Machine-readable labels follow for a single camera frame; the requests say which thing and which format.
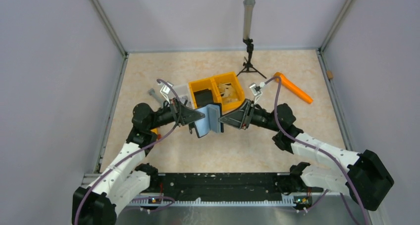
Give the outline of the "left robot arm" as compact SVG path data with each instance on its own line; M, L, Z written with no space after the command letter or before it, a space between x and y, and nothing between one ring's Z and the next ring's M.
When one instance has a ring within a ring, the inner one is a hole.
M191 109L177 98L157 111L146 103L133 108L133 127L115 159L87 187L79 187L73 194L73 225L113 225L118 215L144 190L153 192L159 179L149 171L136 170L146 158L146 151L163 141L153 132L170 123L185 126L204 119L205 114Z

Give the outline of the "black leather card holder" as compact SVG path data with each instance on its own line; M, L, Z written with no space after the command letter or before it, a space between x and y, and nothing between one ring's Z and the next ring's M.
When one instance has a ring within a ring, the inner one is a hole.
M224 132L224 125L219 121L222 117L221 103L210 103L204 107L195 109L195 111L198 111L205 116L204 118L193 122L191 127L191 132L192 129L194 129L198 138L206 136L210 131L213 131L214 133Z

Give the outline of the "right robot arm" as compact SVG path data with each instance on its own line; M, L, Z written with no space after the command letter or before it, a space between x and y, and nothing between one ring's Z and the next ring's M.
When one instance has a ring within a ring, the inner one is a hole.
M371 150L360 153L329 145L296 127L295 121L286 103L268 113L250 100L219 118L219 122L238 129L254 125L275 131L272 140L277 148L325 166L302 164L302 171L290 178L294 190L319 187L340 192L362 203L366 210L376 211L394 185L394 179L377 153Z

